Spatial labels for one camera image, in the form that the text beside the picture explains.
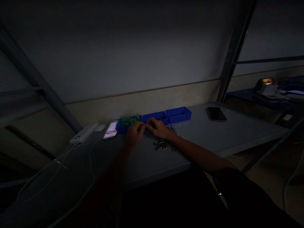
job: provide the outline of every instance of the blue storage tray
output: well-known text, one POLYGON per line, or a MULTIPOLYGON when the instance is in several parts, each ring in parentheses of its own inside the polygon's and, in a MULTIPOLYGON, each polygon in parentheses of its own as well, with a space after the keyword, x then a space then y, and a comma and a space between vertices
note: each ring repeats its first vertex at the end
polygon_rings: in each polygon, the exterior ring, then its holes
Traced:
MULTIPOLYGON (((139 115, 139 118, 140 118, 140 121, 142 122, 143 121, 143 116, 142 115, 139 115)), ((119 119, 118 120, 118 123, 116 125, 116 130, 117 130, 117 134, 126 134, 127 131, 128 131, 128 128, 131 126, 131 125, 128 125, 128 126, 121 126, 120 125, 120 121, 122 120, 123 118, 119 119)))
POLYGON ((186 107, 180 107, 166 110, 166 114, 169 118, 169 123, 173 124, 191 119, 192 112, 186 107))
POLYGON ((164 123, 164 125, 168 125, 168 116, 166 115, 166 113, 164 111, 143 115, 142 121, 145 123, 145 122, 147 122, 148 119, 150 119, 152 117, 154 117, 155 119, 159 119, 160 121, 162 121, 164 123))

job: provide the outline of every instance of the table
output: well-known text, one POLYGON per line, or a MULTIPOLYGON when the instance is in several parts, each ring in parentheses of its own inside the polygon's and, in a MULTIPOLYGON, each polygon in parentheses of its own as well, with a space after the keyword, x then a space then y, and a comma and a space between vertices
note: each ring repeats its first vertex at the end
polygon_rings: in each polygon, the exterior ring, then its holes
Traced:
POLYGON ((290 114, 290 115, 294 114, 293 105, 289 103, 271 103, 271 102, 263 101, 253 95, 254 94, 253 90, 254 88, 229 92, 226 94, 226 99, 239 98, 273 110, 286 112, 286 114, 290 114))
MULTIPOLYGON (((282 137, 288 129, 236 112, 228 106, 211 102, 188 107, 191 120, 172 124, 184 139, 192 141, 211 152, 226 157, 242 150, 282 137), (211 121, 207 107, 220 107, 227 122, 211 121)), ((26 202, 14 202, 1 216, 1 226, 20 226, 34 223, 37 218, 60 217, 74 206, 92 182, 88 152, 104 134, 94 133, 83 145, 69 153, 64 165, 53 181, 36 197, 26 202)), ((124 144, 125 135, 100 140, 92 149, 92 169, 100 176, 124 144)), ((180 153, 168 147, 155 151, 154 136, 146 130, 142 141, 134 149, 124 170, 123 190, 177 174, 190 167, 190 162, 180 153)), ((21 194, 27 199, 38 192, 54 175, 58 164, 50 165, 21 194)))

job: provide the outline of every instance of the gray wall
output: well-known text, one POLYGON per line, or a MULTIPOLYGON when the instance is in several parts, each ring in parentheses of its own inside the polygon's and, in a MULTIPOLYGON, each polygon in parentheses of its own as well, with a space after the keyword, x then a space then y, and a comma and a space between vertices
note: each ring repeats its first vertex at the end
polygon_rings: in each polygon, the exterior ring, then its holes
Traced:
POLYGON ((22 74, 0 50, 0 92, 24 89, 28 86, 22 74))
MULTIPOLYGON (((258 3, 240 60, 304 53, 301 7, 273 4, 258 3)), ((219 78, 238 12, 232 0, 3 1, 0 9, 4 25, 65 103, 219 78)), ((235 75, 299 64, 241 66, 235 75)))
MULTIPOLYGON (((304 55, 304 2, 258 1, 239 61, 304 55)), ((304 61, 237 65, 234 75, 304 65, 304 61)))

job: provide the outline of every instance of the hand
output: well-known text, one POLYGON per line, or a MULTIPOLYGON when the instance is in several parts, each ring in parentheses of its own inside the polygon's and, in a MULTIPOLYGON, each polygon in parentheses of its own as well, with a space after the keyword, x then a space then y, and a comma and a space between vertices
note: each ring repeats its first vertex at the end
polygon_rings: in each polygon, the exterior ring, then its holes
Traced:
POLYGON ((143 122, 136 122, 131 127, 128 128, 125 146, 129 149, 134 149, 134 147, 141 141, 143 137, 143 132, 145 131, 145 124, 143 122))
POLYGON ((153 117, 147 120, 148 123, 152 123, 152 125, 146 124, 146 127, 158 138, 168 139, 171 132, 164 125, 164 123, 160 120, 156 120, 153 117))

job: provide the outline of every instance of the black sleeve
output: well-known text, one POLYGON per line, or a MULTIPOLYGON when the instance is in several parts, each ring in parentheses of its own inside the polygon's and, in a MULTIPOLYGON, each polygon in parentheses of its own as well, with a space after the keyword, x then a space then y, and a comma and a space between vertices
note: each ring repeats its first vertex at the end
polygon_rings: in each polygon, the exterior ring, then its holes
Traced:
POLYGON ((260 186, 239 170, 226 168, 217 172, 214 178, 218 181, 219 190, 227 202, 231 216, 247 221, 247 224, 250 222, 252 226, 271 224, 302 227, 282 211, 260 186))

